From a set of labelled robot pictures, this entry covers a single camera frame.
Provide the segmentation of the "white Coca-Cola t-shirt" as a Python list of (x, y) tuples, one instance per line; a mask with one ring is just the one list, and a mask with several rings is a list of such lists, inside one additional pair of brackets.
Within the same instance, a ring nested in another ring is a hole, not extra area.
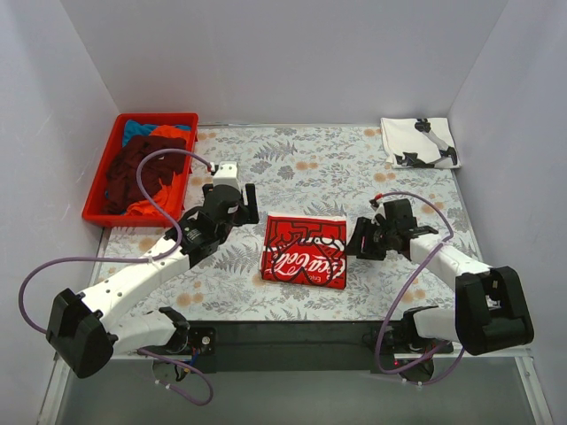
[(268, 215), (260, 276), (271, 282), (346, 288), (346, 219)]

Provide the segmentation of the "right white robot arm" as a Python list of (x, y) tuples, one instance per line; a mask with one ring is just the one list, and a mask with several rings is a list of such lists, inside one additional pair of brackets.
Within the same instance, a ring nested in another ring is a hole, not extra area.
[(395, 251), (437, 276), (454, 293), (454, 306), (416, 307), (397, 328), (413, 348), (458, 343), (471, 355), (530, 344), (534, 328), (518, 273), (492, 267), (457, 250), (438, 230), (418, 224), (407, 199), (370, 200), (375, 215), (360, 217), (346, 246), (357, 259), (385, 259)]

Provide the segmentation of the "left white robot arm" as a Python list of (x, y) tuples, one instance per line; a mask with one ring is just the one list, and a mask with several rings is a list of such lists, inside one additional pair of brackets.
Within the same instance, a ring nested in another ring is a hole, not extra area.
[(136, 263), (79, 294), (53, 301), (46, 339), (79, 378), (101, 370), (115, 354), (158, 347), (184, 351), (190, 324), (171, 307), (126, 320), (125, 314), (161, 284), (213, 255), (231, 229), (259, 221), (256, 188), (206, 185), (201, 206), (186, 212)]

